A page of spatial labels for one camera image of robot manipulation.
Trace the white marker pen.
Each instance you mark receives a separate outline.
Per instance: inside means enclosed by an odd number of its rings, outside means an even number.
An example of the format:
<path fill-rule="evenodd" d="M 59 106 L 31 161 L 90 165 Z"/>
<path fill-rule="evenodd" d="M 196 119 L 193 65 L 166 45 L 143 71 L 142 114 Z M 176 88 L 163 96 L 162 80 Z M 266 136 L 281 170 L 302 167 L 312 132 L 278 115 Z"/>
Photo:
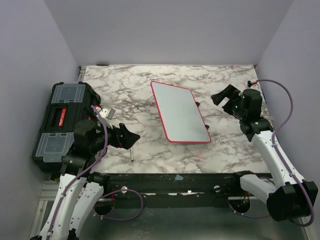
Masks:
<path fill-rule="evenodd" d="M 134 162 L 134 150 L 133 150 L 133 148 L 130 149 L 130 161 L 132 163 Z"/>

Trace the pink framed whiteboard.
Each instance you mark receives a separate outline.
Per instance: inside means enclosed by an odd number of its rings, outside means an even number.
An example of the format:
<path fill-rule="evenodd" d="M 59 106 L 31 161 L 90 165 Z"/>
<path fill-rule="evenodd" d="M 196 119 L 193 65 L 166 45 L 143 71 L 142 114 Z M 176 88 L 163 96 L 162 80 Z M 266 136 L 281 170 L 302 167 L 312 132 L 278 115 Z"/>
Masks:
<path fill-rule="evenodd" d="M 171 143 L 208 144 L 211 136 L 192 91 L 152 81 L 150 87 L 166 139 Z"/>

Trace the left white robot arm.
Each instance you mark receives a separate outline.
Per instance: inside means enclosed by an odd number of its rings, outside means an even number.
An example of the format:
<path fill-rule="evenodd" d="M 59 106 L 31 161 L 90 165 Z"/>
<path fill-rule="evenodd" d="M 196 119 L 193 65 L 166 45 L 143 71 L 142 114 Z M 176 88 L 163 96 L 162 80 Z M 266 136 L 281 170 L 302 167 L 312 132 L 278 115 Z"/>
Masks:
<path fill-rule="evenodd" d="M 109 176 L 91 169 L 107 153 L 108 146 L 129 150 L 140 136 L 125 124 L 106 126 L 93 120 L 78 122 L 74 142 L 62 160 L 59 186 L 49 216 L 34 240 L 77 240 L 100 198 L 111 196 Z"/>

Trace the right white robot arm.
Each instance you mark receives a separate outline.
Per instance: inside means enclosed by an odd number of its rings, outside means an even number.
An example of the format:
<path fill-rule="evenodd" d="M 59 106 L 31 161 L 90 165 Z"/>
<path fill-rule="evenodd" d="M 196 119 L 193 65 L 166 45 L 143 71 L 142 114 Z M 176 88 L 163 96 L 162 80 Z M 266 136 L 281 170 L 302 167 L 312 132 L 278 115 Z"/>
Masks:
<path fill-rule="evenodd" d="M 305 180 L 294 168 L 277 140 L 276 131 L 262 117 L 261 93 L 251 88 L 253 82 L 249 81 L 247 85 L 249 88 L 240 91 L 230 84 L 213 94 L 211 99 L 216 106 L 228 99 L 223 110 L 239 120 L 240 130 L 260 153 L 273 183 L 260 179 L 253 172 L 240 171 L 234 173 L 230 191 L 236 196 L 245 192 L 252 194 L 266 204 L 269 215 L 277 222 L 310 217 L 305 224 L 309 226 L 315 217 L 313 206 L 318 187 L 313 181 Z"/>

